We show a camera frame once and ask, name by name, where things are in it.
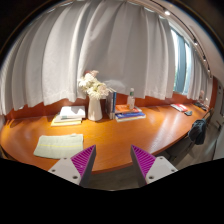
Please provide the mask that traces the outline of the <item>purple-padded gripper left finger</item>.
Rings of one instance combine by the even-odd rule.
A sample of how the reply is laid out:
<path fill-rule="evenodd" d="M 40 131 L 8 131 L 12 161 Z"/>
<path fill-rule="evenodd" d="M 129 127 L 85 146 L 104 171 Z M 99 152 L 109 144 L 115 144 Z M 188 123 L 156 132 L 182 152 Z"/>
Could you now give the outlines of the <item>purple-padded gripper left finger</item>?
<path fill-rule="evenodd" d="M 92 145 L 70 158 L 60 159 L 49 172 L 67 181 L 86 187 L 96 157 L 96 146 Z"/>

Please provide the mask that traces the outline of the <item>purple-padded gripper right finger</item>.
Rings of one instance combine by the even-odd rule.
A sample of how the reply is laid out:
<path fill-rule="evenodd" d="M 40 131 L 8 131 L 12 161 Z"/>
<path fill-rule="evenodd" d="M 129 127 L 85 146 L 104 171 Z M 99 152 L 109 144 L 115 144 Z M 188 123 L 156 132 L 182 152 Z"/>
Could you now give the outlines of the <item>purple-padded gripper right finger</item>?
<path fill-rule="evenodd" d="M 130 154 L 140 187 L 177 172 L 164 156 L 155 157 L 134 145 L 131 146 Z"/>

